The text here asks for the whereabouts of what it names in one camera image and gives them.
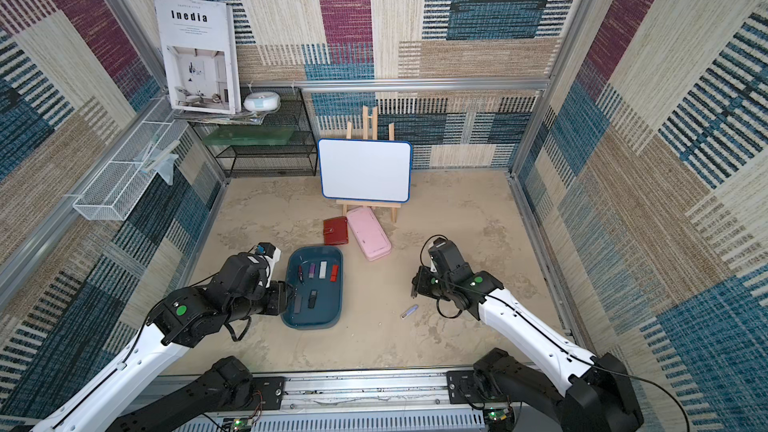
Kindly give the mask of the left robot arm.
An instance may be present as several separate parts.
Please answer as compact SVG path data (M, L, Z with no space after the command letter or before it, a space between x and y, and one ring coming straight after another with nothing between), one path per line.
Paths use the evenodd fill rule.
M286 283L273 274L281 250L260 242L228 257L208 278L170 292L147 313L136 336L67 402L16 431L105 431L170 365L206 337L225 330L243 340L256 316L278 316Z

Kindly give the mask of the teal plastic storage box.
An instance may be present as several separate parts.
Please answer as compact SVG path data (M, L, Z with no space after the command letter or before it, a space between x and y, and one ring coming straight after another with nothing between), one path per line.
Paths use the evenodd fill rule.
M325 279L318 278L321 261L328 263ZM315 278L309 279L309 265L316 264ZM337 282L331 282L332 266L340 266ZM304 284L297 275L297 267L301 265L304 274ZM333 327L340 319L343 303L343 254L334 246L302 247L294 251L286 270L285 282L289 289L286 310L282 313L283 323L295 330L320 330ZM317 302L314 309L308 308L311 290L317 290ZM297 315L293 314L296 294L302 296L302 309Z

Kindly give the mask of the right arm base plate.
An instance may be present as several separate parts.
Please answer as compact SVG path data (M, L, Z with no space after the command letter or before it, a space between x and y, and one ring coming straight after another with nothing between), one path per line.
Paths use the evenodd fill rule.
M498 401L490 383L474 370L449 370L445 378L451 404L480 406Z

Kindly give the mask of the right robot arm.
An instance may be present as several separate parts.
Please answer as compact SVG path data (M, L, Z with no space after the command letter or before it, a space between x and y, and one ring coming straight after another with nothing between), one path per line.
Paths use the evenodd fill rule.
M494 349L473 368L480 391L526 404L564 431L637 431L644 423L624 364L574 344L527 310L501 281L474 272L454 242L442 235L422 248L430 261L412 280L412 296L450 302L494 329L528 359L527 366Z

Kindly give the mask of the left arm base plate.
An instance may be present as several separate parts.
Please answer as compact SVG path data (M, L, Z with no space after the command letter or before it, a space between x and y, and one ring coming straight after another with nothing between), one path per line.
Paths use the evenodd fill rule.
M278 411L282 405L285 383L285 376L253 376L242 410Z

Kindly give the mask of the black usb flash drive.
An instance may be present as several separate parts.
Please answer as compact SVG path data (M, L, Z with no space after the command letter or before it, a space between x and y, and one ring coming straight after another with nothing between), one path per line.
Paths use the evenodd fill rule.
M308 308L309 309L314 309L315 308L316 302L317 302L317 296L318 296L318 291L317 290L311 290L310 291L310 295L309 295L309 299L308 299Z

